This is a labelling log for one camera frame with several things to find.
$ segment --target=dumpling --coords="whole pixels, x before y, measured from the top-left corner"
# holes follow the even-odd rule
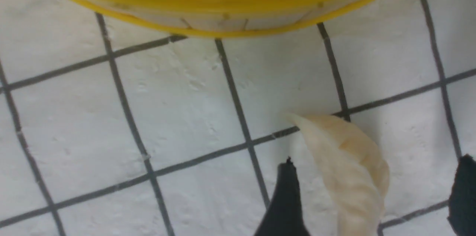
[[[389,167],[357,126],[335,116],[288,114],[301,130],[338,210],[338,235],[371,236],[385,212]]]

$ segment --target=black pointed object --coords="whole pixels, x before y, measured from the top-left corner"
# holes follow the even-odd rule
[[[448,221],[458,236],[476,236],[476,162],[470,155],[459,159]]]
[[[255,236],[310,236],[302,218],[297,176],[291,158],[277,167],[273,198]]]

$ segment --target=grid line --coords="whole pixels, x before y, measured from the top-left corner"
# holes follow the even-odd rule
[[[167,229],[168,236],[175,236],[172,223],[170,222],[170,218],[167,213],[167,208],[165,207],[164,197],[162,196],[162,192],[158,185],[157,178],[154,175],[154,170],[152,168],[152,165],[150,164],[149,155],[144,146],[144,143],[142,142],[141,135],[139,134],[139,131],[136,126],[136,122],[134,121],[134,117],[132,116],[132,111],[127,101],[126,92],[124,91],[124,87],[122,86],[122,81],[119,76],[118,67],[113,56],[111,42],[109,40],[109,36],[107,35],[107,28],[106,28],[106,23],[104,21],[104,17],[99,13],[96,13],[96,17],[97,17],[97,23],[99,24],[99,27],[101,30],[102,39],[104,41],[104,47],[106,48],[106,53],[107,53],[107,56],[109,57],[109,65],[111,67],[112,77],[114,78],[114,83],[116,85],[116,89],[119,95],[122,109],[124,110],[124,115],[126,117],[129,128],[131,129],[132,136],[134,137],[134,141],[136,142],[137,148],[141,152],[142,158],[144,160],[144,165],[147,170],[147,175],[150,180],[150,184],[152,185],[152,188],[154,190],[154,194],[157,199],[158,207],[162,215],[162,219],[164,221],[165,227]]]
[[[323,23],[318,24],[318,29],[321,34],[324,46],[326,47],[326,53],[328,55],[330,67],[332,69],[332,75],[334,77],[335,87],[337,89],[337,95],[339,97],[340,108],[342,110],[343,118],[350,122],[349,107],[347,105],[347,99],[345,98],[344,85],[340,78],[339,68],[337,67],[337,61],[335,60],[334,51],[332,50],[332,44],[330,42],[329,34],[326,31]]]
[[[253,141],[251,140],[250,130],[248,129],[248,125],[246,124],[245,114],[243,112],[243,107],[241,106],[241,102],[239,100],[235,81],[233,80],[233,76],[231,74],[230,64],[228,63],[228,59],[226,58],[225,48],[223,47],[221,39],[215,39],[215,44],[221,59],[221,63],[223,64],[223,70],[225,72],[226,81],[228,82],[228,88],[233,99],[233,104],[235,104],[236,113],[238,115],[238,119],[241,125],[241,131],[243,132],[243,136],[245,137],[245,144],[247,145],[248,152],[250,153],[251,163],[253,164],[253,169],[255,170],[256,179],[258,181],[258,185],[260,186],[261,196],[263,197],[265,207],[268,208],[269,196],[266,190],[263,173],[261,172],[260,163],[258,162],[258,158],[256,156],[255,146],[253,144]]]
[[[425,14],[425,21],[427,22],[428,32],[430,33],[430,44],[431,50],[433,52],[433,57],[435,59],[435,64],[438,70],[438,76],[440,82],[442,82],[441,96],[443,99],[443,105],[445,107],[445,114],[448,123],[448,127],[451,133],[451,139],[453,140],[453,147],[456,157],[461,158],[461,146],[459,145],[458,133],[456,131],[456,126],[454,125],[453,114],[451,113],[451,106],[449,104],[448,90],[445,83],[445,70],[443,68],[443,63],[441,62],[440,52],[437,45],[437,36],[435,33],[435,26],[433,24],[433,19],[431,17],[430,6],[428,5],[428,0],[420,0],[420,3],[423,7],[423,12]]]
[[[53,219],[58,229],[59,236],[66,236],[66,233],[63,228],[63,223],[61,222],[60,216],[58,214],[58,210],[56,209],[55,204],[53,200],[51,199],[51,195],[49,194],[48,189],[46,188],[45,182],[43,181],[43,177],[41,176],[41,173],[38,169],[36,161],[28,150],[28,144],[22,132],[22,125],[20,124],[18,110],[13,100],[13,96],[10,91],[10,88],[8,86],[7,78],[5,77],[5,72],[3,71],[3,66],[1,62],[0,62],[0,83],[2,84],[3,90],[5,92],[5,98],[7,99],[8,109],[10,110],[10,115],[12,115],[12,121],[15,127],[15,133],[17,135],[17,139],[20,143],[20,146],[22,147],[23,154],[27,158],[30,169],[33,173],[33,176],[35,177],[35,181],[38,184],[38,187],[43,195],[43,198],[46,201],[46,204],[48,205],[48,209],[53,215]]]

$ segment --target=grid square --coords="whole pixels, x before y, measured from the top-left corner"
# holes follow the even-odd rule
[[[476,157],[476,77],[471,77],[447,86],[463,155]]]
[[[301,189],[304,224],[309,234],[337,235],[337,210],[314,159],[308,154],[301,132],[260,144],[255,150],[269,197],[272,197],[276,186],[277,166],[291,155]]]
[[[476,68],[476,0],[428,0],[447,76]]]
[[[52,214],[43,214],[0,229],[0,236],[58,236]]]
[[[0,26],[9,82],[105,54],[94,13],[68,0],[0,0]]]
[[[146,173],[107,63],[12,92],[53,201]]]
[[[253,139],[289,127],[281,117],[284,112],[340,111],[332,70],[316,26],[276,36],[226,39],[223,43]]]
[[[150,182],[58,211],[68,236],[166,236]]]
[[[352,115],[390,166],[384,220],[446,200],[457,158],[439,89]]]
[[[376,0],[325,24],[349,107],[439,80],[420,0]]]
[[[246,150],[158,180],[176,236],[253,235],[265,214]]]
[[[140,27],[112,17],[104,17],[104,21],[114,51],[170,36],[166,32]]]
[[[454,236],[453,229],[447,221],[448,208],[440,209],[424,216],[419,216],[406,223],[385,229],[385,236]]]
[[[212,39],[186,39],[117,59],[155,169],[244,142]]]
[[[0,146],[0,220],[46,207],[15,135],[5,95],[0,95]]]

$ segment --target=food item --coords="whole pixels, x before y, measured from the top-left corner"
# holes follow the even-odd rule
[[[338,234],[374,235],[389,186],[388,164],[379,147],[357,126],[335,116],[287,117],[301,129],[337,206]]]

